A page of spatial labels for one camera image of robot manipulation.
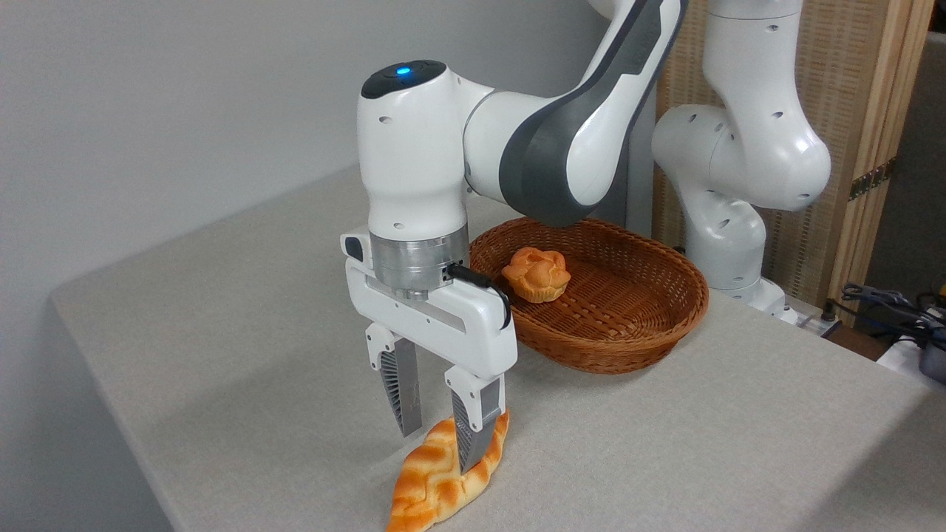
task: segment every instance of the bread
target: bread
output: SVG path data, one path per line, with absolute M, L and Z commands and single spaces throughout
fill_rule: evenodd
M 513 291 L 530 303 L 548 303 L 565 293 L 571 274 L 565 269 L 565 257 L 557 251 L 524 247 L 502 269 Z
M 486 455 L 461 475 L 453 417 L 437 423 L 424 443 L 404 459 L 401 476 L 394 485 L 387 531 L 423 532 L 479 497 L 499 465 L 508 430 L 507 410 L 496 420 Z

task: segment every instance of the white wall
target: white wall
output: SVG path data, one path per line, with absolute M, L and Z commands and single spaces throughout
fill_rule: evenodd
M 354 164 L 382 66 L 550 96 L 604 26 L 583 0 L 0 0 L 0 529 L 155 519 L 55 286 Z

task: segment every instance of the wicker basket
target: wicker basket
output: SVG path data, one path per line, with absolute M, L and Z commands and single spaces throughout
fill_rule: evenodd
M 529 303 L 502 276 L 524 246 L 565 256 L 571 281 L 555 301 Z M 696 327 L 710 297 L 706 279 L 678 252 L 597 220 L 561 229 L 512 220 L 483 233 L 470 255 L 472 268 L 509 294 L 519 341 L 590 373 L 655 364 Z

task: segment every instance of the table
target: table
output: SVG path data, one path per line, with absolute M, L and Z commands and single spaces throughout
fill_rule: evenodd
M 338 235 L 357 170 L 70 282 L 55 308 L 175 528 L 383 530 L 403 439 Z M 471 201 L 476 235 L 515 216 Z M 447 364 L 418 356 L 425 428 Z M 661 363 L 520 347 L 492 485 L 459 530 L 944 530 L 946 399 L 714 294 Z

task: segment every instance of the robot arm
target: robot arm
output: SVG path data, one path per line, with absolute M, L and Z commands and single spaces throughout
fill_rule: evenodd
M 469 184 L 551 226 L 578 222 L 610 188 L 625 133 L 657 79 L 686 0 L 592 5 L 612 22 L 577 87 L 558 98 L 492 93 L 464 132 Z
M 465 80 L 414 61 L 376 72 L 361 89 L 359 161 L 367 231 L 342 235 L 348 289 L 368 327 L 403 435 L 420 428 L 415 345 L 455 364 L 461 470 L 480 461 L 505 411 L 514 327 L 485 283 L 454 278 L 469 261 L 464 190 L 550 225 L 582 219 L 603 198 L 624 134 L 653 85 L 686 0 L 593 0 L 613 19 L 579 85 L 539 98 Z
M 652 144 L 683 206 L 687 257 L 709 286 L 791 323 L 784 292 L 762 278 L 765 225 L 752 205 L 800 210 L 831 173 L 798 102 L 800 12 L 801 0 L 710 0 L 703 71 L 726 109 L 671 109 Z
M 801 0 L 709 2 L 703 72 L 726 109 L 681 106 L 661 118 L 654 156 L 673 179 L 784 210 L 821 194 L 831 157 L 798 101 L 800 12 Z

